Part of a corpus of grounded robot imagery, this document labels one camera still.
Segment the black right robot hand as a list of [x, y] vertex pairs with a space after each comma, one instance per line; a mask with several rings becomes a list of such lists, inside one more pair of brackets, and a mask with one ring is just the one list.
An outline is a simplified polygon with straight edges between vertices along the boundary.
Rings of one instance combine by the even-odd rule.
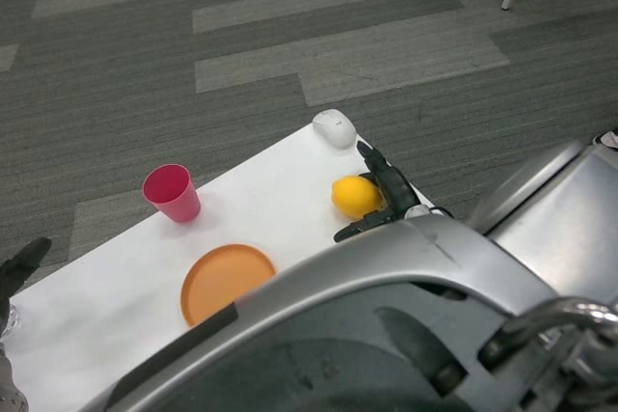
[[353, 219], [333, 236], [336, 243], [403, 219], [409, 209], [421, 204], [402, 172], [378, 149], [363, 141], [358, 141], [356, 148], [367, 172], [341, 178], [332, 185], [332, 203]]

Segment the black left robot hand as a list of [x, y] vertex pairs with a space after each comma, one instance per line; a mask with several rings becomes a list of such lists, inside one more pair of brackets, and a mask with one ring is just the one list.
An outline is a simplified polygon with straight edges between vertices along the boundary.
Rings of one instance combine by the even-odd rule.
[[36, 238], [1, 264], [1, 337], [7, 337], [18, 322], [11, 299], [40, 268], [51, 245], [49, 238]]

